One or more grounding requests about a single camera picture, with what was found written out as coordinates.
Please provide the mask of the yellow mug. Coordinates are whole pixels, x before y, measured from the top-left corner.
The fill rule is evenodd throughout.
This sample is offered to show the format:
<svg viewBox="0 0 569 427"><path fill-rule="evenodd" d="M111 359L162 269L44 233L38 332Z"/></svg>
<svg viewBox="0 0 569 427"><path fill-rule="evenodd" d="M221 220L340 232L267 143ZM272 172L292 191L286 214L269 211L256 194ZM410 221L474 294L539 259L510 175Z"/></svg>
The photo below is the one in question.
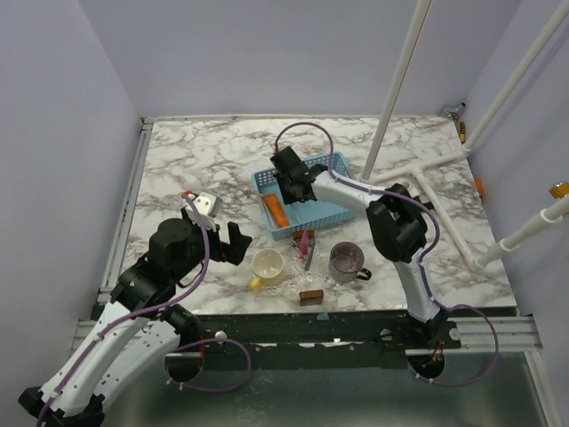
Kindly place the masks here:
<svg viewBox="0 0 569 427"><path fill-rule="evenodd" d="M284 258L275 249L262 249L252 259L252 291L279 284L284 276Z"/></svg>

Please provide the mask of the grey toothbrush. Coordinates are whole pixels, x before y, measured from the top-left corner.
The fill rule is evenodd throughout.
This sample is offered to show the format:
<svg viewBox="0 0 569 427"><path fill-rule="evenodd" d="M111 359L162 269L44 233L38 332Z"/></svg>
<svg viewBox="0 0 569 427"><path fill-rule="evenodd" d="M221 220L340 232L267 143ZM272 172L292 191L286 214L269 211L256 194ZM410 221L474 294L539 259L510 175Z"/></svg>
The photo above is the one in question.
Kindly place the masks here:
<svg viewBox="0 0 569 427"><path fill-rule="evenodd" d="M305 271L309 271L309 270L310 270L311 263L312 263L313 256L314 256L314 252L315 252L315 247L316 247L316 239L313 239L313 240L311 241L311 243L309 244L309 252L308 252L308 255L307 255L307 258L306 258L306 262L305 262L305 265L304 265L304 270L305 270Z"/></svg>

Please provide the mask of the mauve mug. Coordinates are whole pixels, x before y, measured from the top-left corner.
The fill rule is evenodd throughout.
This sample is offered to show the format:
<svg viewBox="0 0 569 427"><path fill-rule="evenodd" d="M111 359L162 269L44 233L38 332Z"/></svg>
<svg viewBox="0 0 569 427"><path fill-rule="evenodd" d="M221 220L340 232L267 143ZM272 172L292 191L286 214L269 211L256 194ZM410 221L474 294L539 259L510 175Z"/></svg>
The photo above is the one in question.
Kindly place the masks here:
<svg viewBox="0 0 569 427"><path fill-rule="evenodd" d="M336 244L329 255L328 270L333 280L346 284L354 280L369 281L372 273L364 267L365 255L352 242Z"/></svg>

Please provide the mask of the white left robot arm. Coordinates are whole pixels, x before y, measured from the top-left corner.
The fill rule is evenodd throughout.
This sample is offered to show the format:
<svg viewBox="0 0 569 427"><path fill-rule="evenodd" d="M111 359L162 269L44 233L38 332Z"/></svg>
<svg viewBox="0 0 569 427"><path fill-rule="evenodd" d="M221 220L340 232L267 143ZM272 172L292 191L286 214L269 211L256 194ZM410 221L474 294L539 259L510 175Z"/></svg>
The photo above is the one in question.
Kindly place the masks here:
<svg viewBox="0 0 569 427"><path fill-rule="evenodd" d="M193 292L210 262L239 265L252 238L228 224L229 241L220 240L211 218L183 214L161 222L148 251L124 271L96 324L52 379L25 389L19 404L39 426L99 426L114 398L156 359L172 350L197 351L226 342L207 336L199 319L180 305L177 289L193 269Z"/></svg>

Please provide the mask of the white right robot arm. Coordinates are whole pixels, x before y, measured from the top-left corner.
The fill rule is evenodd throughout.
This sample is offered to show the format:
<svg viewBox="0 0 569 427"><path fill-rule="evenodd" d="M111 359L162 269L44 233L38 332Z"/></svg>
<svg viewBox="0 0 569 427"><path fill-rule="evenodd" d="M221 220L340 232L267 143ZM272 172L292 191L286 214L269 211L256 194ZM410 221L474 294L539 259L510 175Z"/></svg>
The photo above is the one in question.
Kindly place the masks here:
<svg viewBox="0 0 569 427"><path fill-rule="evenodd" d="M276 181L287 205L322 201L340 205L368 221L373 243L379 253L394 263L405 292L411 342L422 349L441 338L436 322L442 307L433 296L424 257L428 226L423 217L429 212L409 196L405 187L389 189L370 186L338 175L330 165L308 166L290 147L280 149L270 161Z"/></svg>

